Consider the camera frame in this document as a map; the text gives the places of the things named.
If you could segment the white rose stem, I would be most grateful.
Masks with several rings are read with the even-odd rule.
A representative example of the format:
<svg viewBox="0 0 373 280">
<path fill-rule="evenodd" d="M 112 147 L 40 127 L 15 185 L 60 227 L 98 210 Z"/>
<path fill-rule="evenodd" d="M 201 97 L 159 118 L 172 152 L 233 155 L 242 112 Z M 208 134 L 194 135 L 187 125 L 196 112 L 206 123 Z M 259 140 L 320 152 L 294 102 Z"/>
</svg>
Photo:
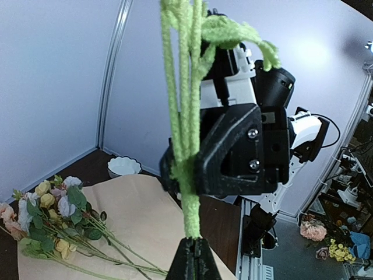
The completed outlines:
<svg viewBox="0 0 373 280">
<path fill-rule="evenodd" d="M 21 230 L 29 234 L 30 223 L 33 217 L 27 210 L 27 202 L 30 201 L 33 206 L 36 206 L 36 202 L 40 196 L 35 192 L 26 192 L 24 194 L 18 192 L 17 195 L 20 197 L 18 199 L 19 211 L 17 221 L 20 224 Z"/>
</svg>

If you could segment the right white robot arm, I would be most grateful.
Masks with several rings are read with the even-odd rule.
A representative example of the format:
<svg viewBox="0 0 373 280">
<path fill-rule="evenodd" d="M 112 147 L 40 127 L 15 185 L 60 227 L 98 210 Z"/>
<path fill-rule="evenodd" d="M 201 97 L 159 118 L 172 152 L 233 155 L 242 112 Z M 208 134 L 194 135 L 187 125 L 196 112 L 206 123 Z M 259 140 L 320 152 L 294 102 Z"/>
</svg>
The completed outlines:
<svg viewBox="0 0 373 280">
<path fill-rule="evenodd" d="M 323 148 L 329 121 L 303 108 L 286 114 L 295 79 L 249 24 L 201 1 L 164 1 L 160 21 L 171 121 L 160 174 L 166 191 L 181 193 L 184 246 L 202 244 L 201 196 L 260 195 L 249 250 Z"/>
</svg>

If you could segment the peach flower stem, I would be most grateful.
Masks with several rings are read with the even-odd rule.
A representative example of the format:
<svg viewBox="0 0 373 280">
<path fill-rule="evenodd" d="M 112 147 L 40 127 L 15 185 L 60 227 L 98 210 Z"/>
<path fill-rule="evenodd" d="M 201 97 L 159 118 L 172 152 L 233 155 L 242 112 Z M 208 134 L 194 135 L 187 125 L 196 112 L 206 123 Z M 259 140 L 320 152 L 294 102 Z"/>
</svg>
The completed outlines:
<svg viewBox="0 0 373 280">
<path fill-rule="evenodd" d="M 27 234 L 22 230 L 21 225 L 16 220 L 16 216 L 13 208 L 9 204 L 5 202 L 1 203 L 1 219 L 5 229 L 16 241 L 21 241 Z"/>
</svg>

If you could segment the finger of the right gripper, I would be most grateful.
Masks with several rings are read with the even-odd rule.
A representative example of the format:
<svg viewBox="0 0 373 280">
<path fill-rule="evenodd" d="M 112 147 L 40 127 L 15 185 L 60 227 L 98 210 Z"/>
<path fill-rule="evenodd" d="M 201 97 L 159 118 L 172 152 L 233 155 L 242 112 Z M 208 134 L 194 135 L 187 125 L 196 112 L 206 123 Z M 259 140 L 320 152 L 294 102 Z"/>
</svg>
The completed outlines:
<svg viewBox="0 0 373 280">
<path fill-rule="evenodd" d="M 176 179 L 171 178 L 171 168 L 174 162 L 172 139 L 168 139 L 168 147 L 159 162 L 161 184 L 163 190 L 170 193 L 179 193 L 180 186 Z"/>
</svg>

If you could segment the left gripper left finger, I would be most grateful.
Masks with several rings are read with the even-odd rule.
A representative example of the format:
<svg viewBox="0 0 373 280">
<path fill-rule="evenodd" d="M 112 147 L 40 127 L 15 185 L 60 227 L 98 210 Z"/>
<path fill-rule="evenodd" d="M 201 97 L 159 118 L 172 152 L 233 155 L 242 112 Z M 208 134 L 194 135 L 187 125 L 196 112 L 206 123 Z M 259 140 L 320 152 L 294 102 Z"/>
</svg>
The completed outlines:
<svg viewBox="0 0 373 280">
<path fill-rule="evenodd" d="M 194 279 L 194 240 L 183 238 L 176 250 L 166 280 Z"/>
</svg>

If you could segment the pink wrapping paper sheet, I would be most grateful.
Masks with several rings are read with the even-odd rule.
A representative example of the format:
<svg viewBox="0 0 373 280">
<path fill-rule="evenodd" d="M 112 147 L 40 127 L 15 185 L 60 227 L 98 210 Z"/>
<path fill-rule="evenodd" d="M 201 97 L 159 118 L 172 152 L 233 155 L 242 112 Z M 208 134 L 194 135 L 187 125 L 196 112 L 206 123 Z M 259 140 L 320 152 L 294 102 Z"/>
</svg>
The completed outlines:
<svg viewBox="0 0 373 280">
<path fill-rule="evenodd" d="M 158 267 L 168 270 L 184 238 L 181 208 L 156 177 L 128 175 L 84 187 L 97 212 L 106 211 L 107 226 L 124 244 Z M 24 256 L 18 249 L 19 279 L 98 279 L 55 261 Z M 68 263 L 120 279 L 146 279 L 137 270 L 96 257 L 73 253 Z"/>
</svg>

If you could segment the pale yellow flower stem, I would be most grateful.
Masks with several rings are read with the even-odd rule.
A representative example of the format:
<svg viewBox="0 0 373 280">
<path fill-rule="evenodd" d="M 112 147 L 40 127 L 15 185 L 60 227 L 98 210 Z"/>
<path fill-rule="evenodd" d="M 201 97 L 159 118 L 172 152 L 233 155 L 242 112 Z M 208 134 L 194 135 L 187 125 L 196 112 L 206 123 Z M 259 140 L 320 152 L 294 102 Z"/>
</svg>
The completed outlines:
<svg viewBox="0 0 373 280">
<path fill-rule="evenodd" d="M 26 201 L 32 217 L 29 234 L 44 246 L 44 251 L 56 251 L 65 260 L 77 250 L 86 257 L 133 268 L 146 279 L 152 274 L 166 275 L 165 270 L 133 251 L 109 230 L 107 213 L 93 208 L 77 177 L 55 176 L 39 184 L 35 193 L 37 198 Z"/>
</svg>

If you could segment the green fuzzy yarn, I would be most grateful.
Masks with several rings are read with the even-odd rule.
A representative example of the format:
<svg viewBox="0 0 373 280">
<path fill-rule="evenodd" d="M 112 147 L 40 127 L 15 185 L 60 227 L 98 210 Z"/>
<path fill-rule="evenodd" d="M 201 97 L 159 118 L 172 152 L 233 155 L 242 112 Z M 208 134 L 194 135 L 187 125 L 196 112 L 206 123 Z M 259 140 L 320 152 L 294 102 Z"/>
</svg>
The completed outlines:
<svg viewBox="0 0 373 280">
<path fill-rule="evenodd" d="M 192 182 L 192 162 L 200 148 L 200 84 L 215 61 L 216 49 L 242 41 L 261 50 L 266 71 L 281 66 L 278 48 L 247 23 L 207 14 L 203 1 L 160 1 L 174 160 L 171 177 L 180 184 L 185 235 L 200 238 L 200 200 Z"/>
</svg>

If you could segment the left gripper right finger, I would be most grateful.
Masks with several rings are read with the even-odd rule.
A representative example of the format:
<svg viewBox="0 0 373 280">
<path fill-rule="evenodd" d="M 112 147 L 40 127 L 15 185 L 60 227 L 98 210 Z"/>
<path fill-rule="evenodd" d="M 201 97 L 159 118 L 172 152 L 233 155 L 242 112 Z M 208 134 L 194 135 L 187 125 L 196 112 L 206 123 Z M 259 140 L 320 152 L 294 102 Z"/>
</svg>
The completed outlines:
<svg viewBox="0 0 373 280">
<path fill-rule="evenodd" d="M 222 280 L 212 250 L 206 239 L 195 240 L 194 279 Z"/>
</svg>

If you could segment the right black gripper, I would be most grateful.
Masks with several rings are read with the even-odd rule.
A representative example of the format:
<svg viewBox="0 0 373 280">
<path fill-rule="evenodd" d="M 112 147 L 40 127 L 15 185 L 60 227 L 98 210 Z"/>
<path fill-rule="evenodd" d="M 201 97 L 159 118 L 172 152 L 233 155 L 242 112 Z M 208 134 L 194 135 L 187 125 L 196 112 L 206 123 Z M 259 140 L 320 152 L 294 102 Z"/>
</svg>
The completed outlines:
<svg viewBox="0 0 373 280">
<path fill-rule="evenodd" d="M 291 144 L 284 108 L 206 108 L 200 130 L 193 170 L 197 194 L 261 195 L 288 182 Z"/>
</svg>

